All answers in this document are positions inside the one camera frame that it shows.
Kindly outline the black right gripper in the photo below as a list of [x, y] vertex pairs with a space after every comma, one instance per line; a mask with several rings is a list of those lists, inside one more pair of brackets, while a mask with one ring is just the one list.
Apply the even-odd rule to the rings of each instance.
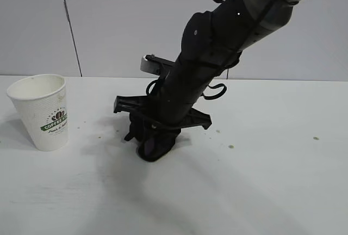
[[149, 138], [152, 125], [161, 132], [157, 137], [160, 156], [167, 154], [176, 143], [182, 128], [201, 126], [208, 129], [212, 124], [210, 115], [193, 108], [196, 101], [215, 77], [216, 64], [199, 60], [143, 60], [141, 71], [158, 78], [146, 88], [143, 96], [117, 96], [114, 112], [128, 112], [138, 118], [135, 138], [137, 150], [143, 149]]

